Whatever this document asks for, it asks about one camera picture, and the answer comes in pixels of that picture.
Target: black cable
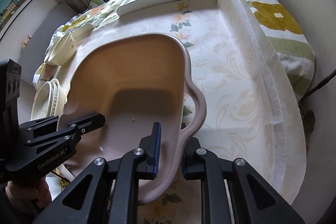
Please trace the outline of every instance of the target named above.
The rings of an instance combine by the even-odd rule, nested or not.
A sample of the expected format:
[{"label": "black cable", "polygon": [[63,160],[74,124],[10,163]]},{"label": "black cable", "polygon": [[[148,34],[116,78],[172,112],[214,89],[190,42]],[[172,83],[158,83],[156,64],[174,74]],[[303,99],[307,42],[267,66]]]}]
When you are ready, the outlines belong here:
[{"label": "black cable", "polygon": [[309,90],[300,100],[300,102],[304,99],[306,99],[308,96],[312,95],[315,91],[322,88],[324,85],[326,85],[332,78],[336,76],[336,70],[334,70],[330,75],[328,75],[326,78],[324,78],[321,82],[319,82],[315,87],[313,87],[311,90]]},{"label": "black cable", "polygon": [[53,173],[55,176],[58,176],[59,178],[65,180],[66,182],[69,182],[69,183],[70,183],[70,180],[68,180],[67,178],[62,177],[61,175],[57,174],[56,172],[51,171],[51,173]]}]

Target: human hand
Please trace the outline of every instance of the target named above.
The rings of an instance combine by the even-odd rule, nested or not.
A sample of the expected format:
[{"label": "human hand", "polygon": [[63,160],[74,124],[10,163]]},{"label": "human hand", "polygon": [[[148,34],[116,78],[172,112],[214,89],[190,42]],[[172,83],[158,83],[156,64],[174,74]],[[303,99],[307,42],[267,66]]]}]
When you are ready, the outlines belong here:
[{"label": "human hand", "polygon": [[6,195],[9,201],[23,213],[30,213],[26,208],[23,199],[37,199],[36,205],[39,208],[47,207],[51,203],[51,194],[45,177],[41,178],[34,187],[20,187],[14,182],[9,181],[6,186]]}]

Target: silver screw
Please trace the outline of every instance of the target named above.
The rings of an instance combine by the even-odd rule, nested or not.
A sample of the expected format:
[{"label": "silver screw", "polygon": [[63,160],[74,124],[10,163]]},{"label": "silver screw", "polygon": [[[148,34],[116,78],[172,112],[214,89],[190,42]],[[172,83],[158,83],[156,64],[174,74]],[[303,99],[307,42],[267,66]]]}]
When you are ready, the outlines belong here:
[{"label": "silver screw", "polygon": [[133,150],[133,153],[134,153],[135,155],[142,155],[143,152],[144,152],[144,150],[143,150],[142,148],[135,148],[135,149]]},{"label": "silver screw", "polygon": [[105,162],[105,160],[103,159],[103,158],[96,158],[94,161],[93,161],[93,163],[95,164],[95,165],[102,165],[103,163]]},{"label": "silver screw", "polygon": [[205,155],[207,153],[207,151],[204,148],[198,148],[196,150],[196,153],[199,155]]},{"label": "silver screw", "polygon": [[246,163],[244,159],[236,159],[235,162],[236,162],[236,165],[238,166],[243,166]]}]

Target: painting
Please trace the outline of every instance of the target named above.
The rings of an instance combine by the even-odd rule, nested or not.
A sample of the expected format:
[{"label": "painting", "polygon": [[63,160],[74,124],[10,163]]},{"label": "painting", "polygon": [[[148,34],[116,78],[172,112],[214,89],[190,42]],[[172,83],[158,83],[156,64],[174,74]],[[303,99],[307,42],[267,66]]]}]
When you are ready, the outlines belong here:
[{"label": "painting", "polygon": [[0,39],[32,0],[0,0]]}]

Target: framed picture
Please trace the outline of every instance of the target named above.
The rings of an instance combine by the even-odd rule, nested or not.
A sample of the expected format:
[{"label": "framed picture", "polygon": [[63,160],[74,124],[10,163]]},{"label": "framed picture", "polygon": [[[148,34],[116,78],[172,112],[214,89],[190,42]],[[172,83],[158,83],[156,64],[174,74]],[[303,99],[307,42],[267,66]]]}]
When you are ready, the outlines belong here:
[{"label": "framed picture", "polygon": [[0,0],[0,39],[32,0]]}]

